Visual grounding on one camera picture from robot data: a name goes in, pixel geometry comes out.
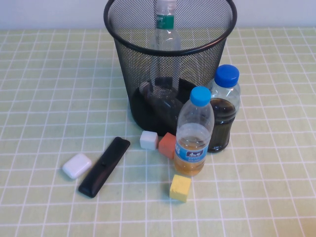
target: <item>white wall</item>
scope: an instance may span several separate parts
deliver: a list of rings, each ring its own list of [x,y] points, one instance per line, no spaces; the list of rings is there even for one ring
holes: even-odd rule
[[[0,29],[103,28],[107,0],[0,0]],[[235,0],[238,26],[315,26],[315,0]]]

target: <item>wastebasket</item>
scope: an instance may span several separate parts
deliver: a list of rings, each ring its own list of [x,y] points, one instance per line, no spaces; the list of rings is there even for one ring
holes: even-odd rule
[[[159,103],[164,104],[161,113],[142,95],[142,86],[151,81],[150,62],[170,57],[179,61],[175,100],[184,104],[195,86],[207,86],[213,80],[226,38],[235,27],[237,11],[232,0],[178,0],[175,28],[181,38],[181,50],[160,51],[150,49],[149,44],[156,27],[156,4],[157,0],[109,0],[104,23],[115,41],[135,122],[142,129],[163,136],[167,132],[175,134],[179,110],[160,98]],[[172,87],[170,81],[172,78],[154,80],[156,85]]]

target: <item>bottle cap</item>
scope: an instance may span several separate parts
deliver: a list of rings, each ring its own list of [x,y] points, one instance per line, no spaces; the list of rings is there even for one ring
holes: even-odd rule
[[[238,83],[239,70],[233,65],[219,66],[215,74],[215,83],[224,88],[230,88]]]
[[[203,107],[211,101],[211,92],[204,86],[194,87],[190,94],[190,100],[195,106]]]

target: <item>orange liquid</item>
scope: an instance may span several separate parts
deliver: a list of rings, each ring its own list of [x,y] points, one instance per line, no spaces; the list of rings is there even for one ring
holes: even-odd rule
[[[205,147],[205,144],[201,140],[199,140],[197,137],[194,137],[194,138],[191,137],[189,139],[181,139],[179,141],[179,145],[181,145],[183,148],[190,151],[201,150]],[[197,175],[202,170],[204,166],[204,162],[205,162],[205,158],[196,163],[186,162],[182,160],[181,158],[179,158],[176,153],[174,154],[174,167],[179,173],[184,174],[184,175],[189,175],[189,176]]]

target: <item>trash can rim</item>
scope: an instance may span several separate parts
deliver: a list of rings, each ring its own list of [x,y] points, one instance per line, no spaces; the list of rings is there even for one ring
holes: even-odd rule
[[[149,48],[143,48],[140,46],[137,46],[135,44],[132,44],[126,40],[124,40],[121,36],[119,36],[118,34],[116,34],[114,32],[114,30],[112,29],[112,26],[109,22],[109,18],[108,18],[108,14],[109,14],[109,10],[111,5],[113,4],[115,0],[108,0],[105,8],[104,8],[104,13],[103,13],[103,20],[104,20],[104,24],[108,30],[108,32],[110,33],[110,35],[117,40],[118,42],[120,42],[121,44],[123,44],[124,46],[135,50],[137,52],[140,53],[144,53],[144,54],[148,54],[148,55],[152,55],[152,56],[160,56],[160,57],[179,57],[179,56],[186,56],[186,55],[191,55],[191,54],[196,54],[199,52],[203,52],[205,50],[208,50],[212,47],[214,47],[215,45],[217,45],[218,43],[220,43],[221,41],[223,41],[224,39],[226,39],[229,34],[233,31],[236,22],[237,22],[237,9],[236,6],[233,2],[233,0],[226,0],[226,2],[230,5],[231,10],[232,10],[232,21],[231,24],[229,26],[229,28],[218,38],[216,38],[215,40],[211,41],[210,43],[204,44],[202,46],[199,47],[195,47],[195,48],[190,48],[190,49],[185,49],[185,50],[175,50],[175,51],[160,51],[160,50],[154,50],[154,49],[149,49]]]

